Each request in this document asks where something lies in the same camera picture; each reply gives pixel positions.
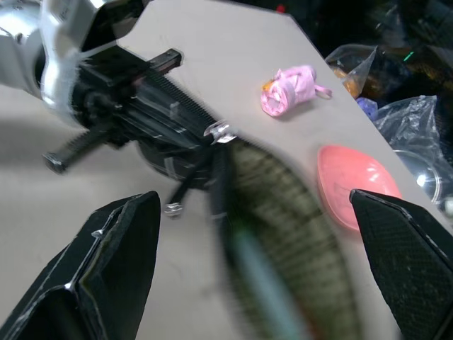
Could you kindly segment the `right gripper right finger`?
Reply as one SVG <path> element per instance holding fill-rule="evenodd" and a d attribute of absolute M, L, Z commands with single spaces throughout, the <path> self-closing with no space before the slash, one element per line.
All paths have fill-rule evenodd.
<path fill-rule="evenodd" d="M 452 235 L 423 207 L 350 192 L 369 266 L 405 339 L 452 338 Z"/>

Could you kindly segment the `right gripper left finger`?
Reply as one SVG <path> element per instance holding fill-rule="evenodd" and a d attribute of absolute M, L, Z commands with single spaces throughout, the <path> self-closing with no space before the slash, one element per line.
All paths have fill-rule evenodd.
<path fill-rule="evenodd" d="M 156 263 L 155 191 L 94 211 L 1 326 L 2 339 L 135 339 Z"/>

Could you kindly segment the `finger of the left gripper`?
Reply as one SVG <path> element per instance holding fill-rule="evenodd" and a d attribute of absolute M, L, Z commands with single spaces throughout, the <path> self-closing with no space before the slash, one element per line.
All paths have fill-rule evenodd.
<path fill-rule="evenodd" d="M 139 100 L 164 114 L 196 137 L 203 137 L 216 120 L 182 89 L 153 69 L 139 83 Z"/>
<path fill-rule="evenodd" d="M 212 144 L 211 135 L 197 135 L 182 123 L 139 101 L 135 102 L 135 127 L 155 140 L 183 149 L 199 149 Z"/>

